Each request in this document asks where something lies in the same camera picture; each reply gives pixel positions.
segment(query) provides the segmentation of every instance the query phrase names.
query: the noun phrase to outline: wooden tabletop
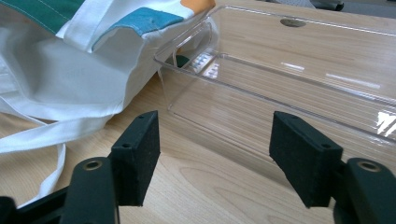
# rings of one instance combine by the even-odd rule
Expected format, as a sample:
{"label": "wooden tabletop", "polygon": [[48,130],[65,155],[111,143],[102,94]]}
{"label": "wooden tabletop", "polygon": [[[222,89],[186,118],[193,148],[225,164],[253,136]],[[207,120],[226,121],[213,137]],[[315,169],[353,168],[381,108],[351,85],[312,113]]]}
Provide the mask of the wooden tabletop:
{"label": "wooden tabletop", "polygon": [[[222,4],[376,30],[396,30],[396,21],[384,18],[259,1],[218,1],[218,5]],[[224,148],[238,151],[237,147],[170,115],[157,75],[102,131],[67,144],[66,164],[57,189],[68,186],[73,168],[80,161],[107,156],[132,120],[151,110],[159,111],[162,154],[144,206],[122,207],[121,223],[333,223],[332,209],[306,209],[285,178],[274,179],[265,175],[265,170],[252,170],[251,167],[260,165],[245,165],[241,162],[246,161],[243,154],[221,153]],[[33,127],[8,115],[0,115],[0,123],[0,136]],[[55,169],[56,160],[53,147],[1,155],[0,195],[11,196],[18,204],[33,198],[41,181]],[[273,173],[282,176],[280,170],[272,170]]]}

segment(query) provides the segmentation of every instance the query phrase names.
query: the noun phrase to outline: tote bag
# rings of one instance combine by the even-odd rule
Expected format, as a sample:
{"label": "tote bag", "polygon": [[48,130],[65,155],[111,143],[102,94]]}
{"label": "tote bag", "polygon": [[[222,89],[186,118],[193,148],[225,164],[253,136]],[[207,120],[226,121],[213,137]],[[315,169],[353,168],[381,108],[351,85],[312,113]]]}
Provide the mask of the tote bag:
{"label": "tote bag", "polygon": [[120,113],[155,74],[156,49],[214,5],[0,0],[0,112],[38,125],[1,138],[0,153],[58,150],[57,169],[30,202],[53,191],[65,143],[97,132]]}

